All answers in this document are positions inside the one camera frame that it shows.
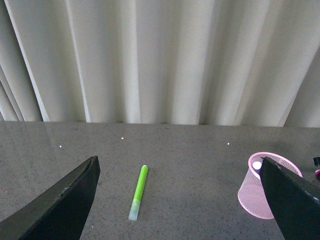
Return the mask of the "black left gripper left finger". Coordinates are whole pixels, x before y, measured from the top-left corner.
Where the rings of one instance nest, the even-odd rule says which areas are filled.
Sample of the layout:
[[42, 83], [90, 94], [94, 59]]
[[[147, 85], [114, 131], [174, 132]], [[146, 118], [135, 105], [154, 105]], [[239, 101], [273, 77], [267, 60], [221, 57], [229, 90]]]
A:
[[100, 164], [92, 156], [0, 223], [2, 240], [78, 240], [91, 210]]

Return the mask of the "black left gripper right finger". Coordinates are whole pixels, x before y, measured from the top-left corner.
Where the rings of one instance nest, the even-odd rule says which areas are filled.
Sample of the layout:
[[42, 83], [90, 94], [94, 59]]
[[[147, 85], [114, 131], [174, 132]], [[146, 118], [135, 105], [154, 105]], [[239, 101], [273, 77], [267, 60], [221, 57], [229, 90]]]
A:
[[269, 157], [259, 172], [267, 203], [286, 240], [320, 238], [320, 187]]

